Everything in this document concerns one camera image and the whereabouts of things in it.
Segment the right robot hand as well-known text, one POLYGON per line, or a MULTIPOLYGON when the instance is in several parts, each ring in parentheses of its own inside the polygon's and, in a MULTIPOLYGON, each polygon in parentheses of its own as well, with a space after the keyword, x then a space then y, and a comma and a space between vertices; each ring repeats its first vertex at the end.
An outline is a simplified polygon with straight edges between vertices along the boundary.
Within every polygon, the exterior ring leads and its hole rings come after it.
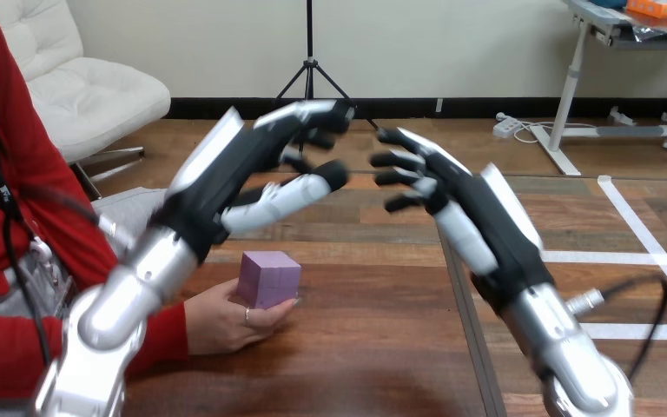
POLYGON ((370 158, 378 170, 376 184, 410 187, 387 201, 386 211, 424 207, 449 232, 475 288, 496 315, 530 286, 554 282, 539 245, 520 229, 485 177, 409 130, 379 129, 377 137, 391 149, 370 158))

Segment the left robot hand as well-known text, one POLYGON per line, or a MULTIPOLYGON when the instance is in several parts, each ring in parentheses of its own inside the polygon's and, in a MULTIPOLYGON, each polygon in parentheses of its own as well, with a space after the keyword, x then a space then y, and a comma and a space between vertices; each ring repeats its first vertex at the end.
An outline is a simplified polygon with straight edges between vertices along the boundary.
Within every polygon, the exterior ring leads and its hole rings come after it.
POLYGON ((311 130, 343 134, 354 112, 341 101, 295 102, 248 128, 230 109, 183 163, 137 244, 203 262, 230 235, 265 228, 341 189, 347 168, 331 161, 284 184, 240 193, 251 175, 283 162, 291 141, 311 130))

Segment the person's hand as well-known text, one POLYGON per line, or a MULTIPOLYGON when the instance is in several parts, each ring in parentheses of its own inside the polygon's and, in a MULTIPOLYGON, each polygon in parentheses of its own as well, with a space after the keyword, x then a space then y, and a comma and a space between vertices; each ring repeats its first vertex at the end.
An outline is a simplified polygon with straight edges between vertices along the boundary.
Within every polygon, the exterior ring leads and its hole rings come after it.
POLYGON ((247 308, 232 301, 238 281, 215 285, 185 302, 188 354, 203 356, 230 354, 280 329, 297 306, 297 298, 268 309, 247 308))

